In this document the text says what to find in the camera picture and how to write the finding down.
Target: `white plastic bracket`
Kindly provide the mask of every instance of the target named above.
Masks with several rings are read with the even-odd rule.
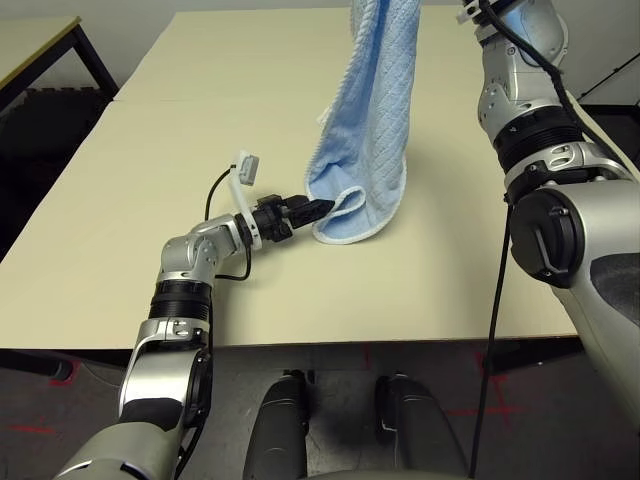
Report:
[[[260,250],[262,248],[262,238],[260,237],[258,225],[251,214],[247,199],[242,192],[241,185],[253,185],[256,172],[258,171],[258,162],[258,157],[244,150],[240,150],[229,172],[229,188],[231,188],[231,194],[233,195],[236,207],[240,210],[244,221],[247,222],[247,227],[251,233],[251,248],[253,250]]]

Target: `cable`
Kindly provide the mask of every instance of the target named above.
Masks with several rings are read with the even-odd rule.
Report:
[[[211,299],[209,299],[209,335],[208,335],[208,339],[209,339],[209,355],[213,354],[213,302],[211,301]],[[191,455],[193,454],[193,452],[196,449],[196,446],[198,445],[198,441],[200,440],[200,436],[202,435],[202,432],[204,431],[204,425],[205,422],[207,420],[207,417],[209,416],[209,411],[211,410],[211,399],[209,398],[209,402],[207,402],[207,408],[206,408],[206,412],[202,415],[202,421],[201,423],[196,427],[196,430],[193,432],[193,436],[191,437],[191,440],[189,440],[189,445],[187,445],[187,448],[181,453],[180,455],[180,461],[178,462],[178,465],[176,466],[176,473],[174,475],[174,480],[178,480],[178,477],[180,476],[180,474],[182,473],[182,471],[184,470],[184,467],[187,466],[187,463],[189,462],[189,459],[191,458]]]
[[[211,199],[213,198],[213,194],[216,191],[216,188],[218,188],[218,185],[220,185],[220,183],[222,183],[222,180],[224,180],[225,177],[230,173],[231,173],[231,169],[227,168],[224,172],[222,172],[222,175],[220,175],[218,179],[215,182],[213,182],[213,185],[211,185],[211,189],[209,190],[209,195],[207,195],[207,203],[205,204],[205,207],[204,207],[205,222],[209,220],[209,210],[211,209]]]
[[[591,92],[593,92],[596,88],[598,88],[600,85],[602,85],[603,83],[605,83],[607,80],[609,80],[611,77],[613,77],[616,73],[619,73],[620,70],[628,67],[629,65],[631,65],[633,63],[634,60],[636,60],[637,58],[640,58],[640,52],[636,53],[633,57],[631,57],[629,60],[627,60],[626,62],[624,62],[622,65],[620,65],[619,67],[616,67],[613,69],[613,71],[607,75],[606,77],[604,77],[602,80],[600,80],[598,83],[596,83],[593,87],[591,87],[590,89],[588,89],[586,92],[582,92],[582,94],[576,98],[576,101],[580,101],[582,100],[584,97],[586,97],[587,95],[589,95]]]
[[[251,274],[251,247],[245,247],[244,256],[247,262],[247,266],[244,270],[244,274],[241,277],[237,277],[235,275],[219,274],[216,275],[216,278],[219,278],[221,280],[234,280],[236,282],[242,282],[243,280],[249,278],[249,275]]]
[[[484,357],[484,368],[482,372],[482,383],[480,386],[480,400],[478,402],[478,415],[476,426],[473,432],[473,446],[471,447],[471,462],[469,462],[469,478],[475,478],[478,466],[478,451],[480,449],[480,434],[482,432],[482,421],[487,404],[487,387],[491,377],[491,360],[496,341],[496,326],[498,324],[498,311],[500,309],[500,297],[502,296],[502,285],[504,274],[507,268],[507,254],[509,252],[509,225],[511,223],[512,207],[507,208],[507,216],[504,222],[504,238],[502,240],[502,254],[500,255],[500,269],[498,270],[498,280],[496,291],[493,297],[493,308],[491,310],[491,324],[489,325],[489,340],[487,342],[487,352]]]
[[[562,75],[558,67],[553,65],[549,60],[544,58],[540,52],[538,52],[535,48],[533,48],[527,41],[525,41],[522,37],[520,37],[517,33],[507,27],[502,20],[496,15],[489,4],[489,0],[479,0],[478,6],[482,13],[484,13],[489,19],[489,23],[502,35],[504,35],[511,43],[513,43],[520,50],[524,51],[527,55],[529,55],[540,67],[549,75],[551,78],[551,83],[553,84],[553,88],[556,91],[556,95],[558,95],[558,100],[560,100],[560,104],[562,108],[567,113],[569,118],[573,121],[573,123],[582,130],[582,133],[589,137],[593,143],[598,145],[602,152],[606,154],[611,160],[615,160],[620,165],[624,165],[620,157],[617,153],[613,151],[613,149],[607,145],[607,143],[602,140],[577,114],[573,105],[571,104],[571,100],[567,95],[567,91],[562,84]]]
[[[200,435],[202,435],[203,430],[204,421],[200,423],[200,425],[196,427],[195,432],[193,432],[193,436],[191,437],[191,440],[189,440],[189,445],[187,446],[182,457],[180,458],[180,461],[178,462],[178,465],[176,466],[176,473],[173,476],[174,480],[178,480],[178,477],[184,470],[184,467],[187,466],[187,462],[191,458],[191,454],[193,453],[193,451],[196,449],[196,445],[198,444],[198,440],[200,440]]]
[[[87,365],[86,363],[82,364],[84,366],[84,368],[87,370],[87,372],[89,372],[89,374],[95,378],[96,380],[98,380],[100,383],[104,383],[105,385],[109,386],[109,387],[113,387],[113,388],[120,388],[120,385],[117,383],[112,383],[109,380],[103,378],[102,376],[98,375],[96,372],[94,372],[93,370],[91,370],[89,368],[89,365]]]
[[[234,167],[235,165],[231,165],[230,168],[227,168],[224,172],[222,172],[222,175],[220,175],[218,179],[215,182],[213,182],[213,185],[211,185],[211,188],[209,189],[209,194],[207,195],[207,202],[204,207],[205,222],[209,220],[209,212],[211,210],[211,200],[213,199],[213,194],[215,193],[216,188],[218,188],[218,185],[220,185],[222,181],[231,173],[231,169]],[[249,275],[251,274],[251,246],[248,246],[248,247],[245,246],[244,256],[247,262],[247,266],[242,276],[238,277],[236,275],[221,274],[221,275],[216,275],[216,278],[219,278],[221,280],[234,280],[236,282],[242,282],[243,280],[246,280],[247,278],[249,278]]]

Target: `textured fabric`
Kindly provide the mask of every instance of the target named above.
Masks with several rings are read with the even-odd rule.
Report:
[[[351,15],[353,54],[305,178],[336,201],[313,227],[333,244],[374,235],[402,199],[420,1],[356,0]]]

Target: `metal bolt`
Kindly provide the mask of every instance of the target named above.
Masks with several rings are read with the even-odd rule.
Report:
[[[553,207],[549,211],[550,217],[566,217],[569,215],[569,209],[564,207]]]

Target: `gray carpet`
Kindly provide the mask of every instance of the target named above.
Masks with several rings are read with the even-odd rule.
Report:
[[[469,454],[480,382],[477,343],[396,343],[223,349],[215,356],[214,408],[183,477],[239,479],[262,396],[285,368],[316,370],[315,414],[307,437],[309,474],[391,468],[376,444],[372,389],[402,370],[438,397]],[[91,366],[110,383],[118,371]],[[0,370],[0,475],[50,478],[116,417],[117,388],[84,367],[73,382]],[[580,355],[497,377],[479,479],[637,480],[638,437],[607,387]]]

